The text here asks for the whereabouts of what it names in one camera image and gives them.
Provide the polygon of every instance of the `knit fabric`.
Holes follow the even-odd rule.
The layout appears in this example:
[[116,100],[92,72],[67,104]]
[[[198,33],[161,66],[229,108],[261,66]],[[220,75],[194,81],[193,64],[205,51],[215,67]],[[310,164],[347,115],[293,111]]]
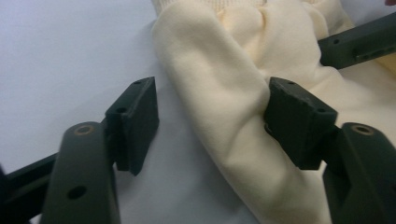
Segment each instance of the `knit fabric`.
[[270,77],[292,80],[347,121],[395,143],[393,76],[345,79],[318,39],[350,28],[338,0],[153,0],[153,41],[193,128],[261,223],[331,223],[320,172],[300,171],[263,128]]

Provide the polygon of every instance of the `white backdrop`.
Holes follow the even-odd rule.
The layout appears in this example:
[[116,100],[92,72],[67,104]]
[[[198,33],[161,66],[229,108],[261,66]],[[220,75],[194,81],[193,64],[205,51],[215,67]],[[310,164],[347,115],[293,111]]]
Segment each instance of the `white backdrop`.
[[[395,7],[345,0],[357,24]],[[129,86],[156,77],[160,128],[142,173],[116,172],[122,223],[257,223],[191,130],[151,44],[150,1],[0,1],[0,163],[57,152],[64,131],[101,121]],[[342,71],[382,71],[374,63]]]

